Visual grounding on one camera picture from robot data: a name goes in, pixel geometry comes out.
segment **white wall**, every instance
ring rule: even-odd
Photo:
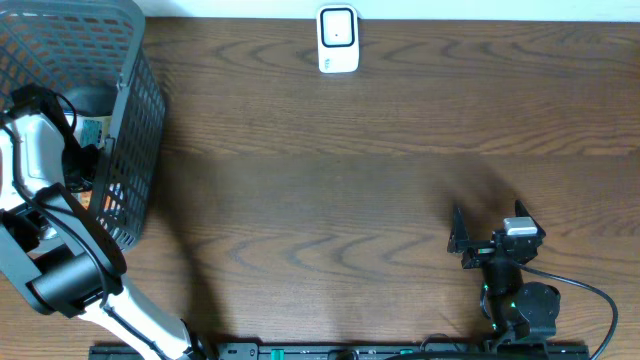
[[[322,0],[134,0],[147,16],[301,18]],[[640,0],[351,0],[363,19],[640,21]]]

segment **item in basket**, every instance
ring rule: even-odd
[[[73,113],[66,113],[65,115],[71,124],[73,122]],[[98,149],[101,149],[104,147],[104,140],[109,133],[110,125],[111,116],[87,117],[78,115],[73,136],[76,137],[82,147],[93,144],[96,145]],[[91,191],[77,193],[75,196],[85,209],[89,209]]]

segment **wooden table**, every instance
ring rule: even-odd
[[[486,333],[480,271],[446,253],[452,204],[488,238],[520,198],[549,234],[531,265],[611,294],[603,358],[635,359],[640,24],[361,26],[358,71],[323,75],[313,21],[149,19],[169,112],[127,255],[139,287],[212,339]],[[607,304],[553,285],[556,339],[594,351]],[[0,357],[117,342],[37,315],[4,278],[0,291]]]

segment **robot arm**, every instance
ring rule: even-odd
[[[12,95],[0,132],[0,271],[36,311],[96,323],[145,359],[213,358],[136,288],[116,242],[69,191],[91,185],[95,146],[80,148],[52,92]]]

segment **mesh basket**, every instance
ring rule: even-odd
[[[117,92],[89,212],[123,250],[140,238],[165,113],[144,25],[129,0],[0,0],[0,109],[28,83]]]

